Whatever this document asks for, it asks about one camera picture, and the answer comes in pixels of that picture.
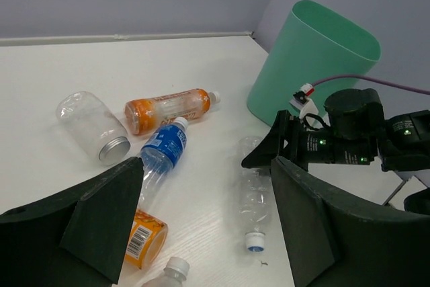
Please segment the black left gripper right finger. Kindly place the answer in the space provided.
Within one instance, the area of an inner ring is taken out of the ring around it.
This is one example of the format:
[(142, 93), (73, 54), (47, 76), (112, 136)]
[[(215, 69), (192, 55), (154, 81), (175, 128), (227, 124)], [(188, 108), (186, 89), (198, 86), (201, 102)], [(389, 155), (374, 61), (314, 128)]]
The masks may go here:
[(277, 157), (271, 179), (296, 286), (428, 286), (429, 190), (397, 210)]

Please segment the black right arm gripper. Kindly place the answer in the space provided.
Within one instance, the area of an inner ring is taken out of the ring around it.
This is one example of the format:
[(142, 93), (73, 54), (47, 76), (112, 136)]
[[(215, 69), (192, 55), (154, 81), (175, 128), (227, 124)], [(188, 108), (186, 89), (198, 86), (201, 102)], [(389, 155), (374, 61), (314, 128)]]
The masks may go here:
[(277, 113), (266, 137), (241, 161), (243, 168), (264, 168), (277, 156), (297, 166), (333, 163), (333, 138), (324, 129), (309, 130), (288, 110)]

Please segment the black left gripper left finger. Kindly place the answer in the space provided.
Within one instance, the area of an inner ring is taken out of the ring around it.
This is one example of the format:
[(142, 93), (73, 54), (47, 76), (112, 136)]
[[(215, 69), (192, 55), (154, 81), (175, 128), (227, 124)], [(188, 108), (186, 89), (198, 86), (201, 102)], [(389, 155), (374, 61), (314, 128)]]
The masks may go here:
[(142, 160), (1, 214), (2, 286), (117, 284), (142, 187)]

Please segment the clear bottle green blue label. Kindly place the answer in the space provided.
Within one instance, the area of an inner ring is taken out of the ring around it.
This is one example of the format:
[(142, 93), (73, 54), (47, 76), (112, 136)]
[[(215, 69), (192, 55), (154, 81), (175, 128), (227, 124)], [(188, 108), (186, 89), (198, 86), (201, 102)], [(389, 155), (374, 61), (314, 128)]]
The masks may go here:
[(180, 257), (171, 257), (163, 269), (163, 273), (148, 282), (142, 287), (182, 287), (187, 280), (189, 273), (189, 263)]

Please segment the clear jar with silver rim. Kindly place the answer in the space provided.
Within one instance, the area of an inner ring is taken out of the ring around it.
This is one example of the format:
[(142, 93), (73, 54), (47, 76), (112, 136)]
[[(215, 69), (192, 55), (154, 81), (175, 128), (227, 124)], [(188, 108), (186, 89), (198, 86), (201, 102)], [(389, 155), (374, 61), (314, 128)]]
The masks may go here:
[(130, 150), (126, 128), (91, 92), (67, 96), (58, 104), (56, 118), (93, 161), (114, 165)]

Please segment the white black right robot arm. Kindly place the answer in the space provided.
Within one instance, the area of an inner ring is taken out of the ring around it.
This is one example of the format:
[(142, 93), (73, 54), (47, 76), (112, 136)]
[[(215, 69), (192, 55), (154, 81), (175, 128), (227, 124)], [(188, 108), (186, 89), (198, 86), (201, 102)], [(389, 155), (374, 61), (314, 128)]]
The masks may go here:
[(280, 110), (261, 141), (248, 144), (247, 169), (284, 157), (311, 175), (370, 202), (402, 209), (407, 194), (425, 190), (401, 172), (429, 169), (429, 111), (386, 119), (374, 89), (344, 89), (325, 100), (319, 116), (305, 91), (294, 95), (299, 116)]

